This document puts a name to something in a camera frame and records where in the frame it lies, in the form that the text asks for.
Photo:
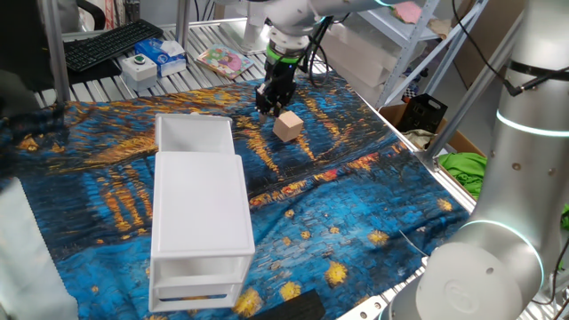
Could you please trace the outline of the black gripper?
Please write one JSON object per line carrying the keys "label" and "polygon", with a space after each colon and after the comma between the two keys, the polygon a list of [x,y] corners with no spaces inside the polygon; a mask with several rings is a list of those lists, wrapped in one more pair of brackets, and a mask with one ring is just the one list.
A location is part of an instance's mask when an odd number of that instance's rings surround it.
{"label": "black gripper", "polygon": [[[294,74],[296,64],[270,60],[265,63],[266,75],[264,82],[255,87],[256,110],[273,111],[274,117],[279,117],[285,112],[285,106],[289,104],[295,89]],[[260,122],[265,124],[268,115],[260,112]]]}

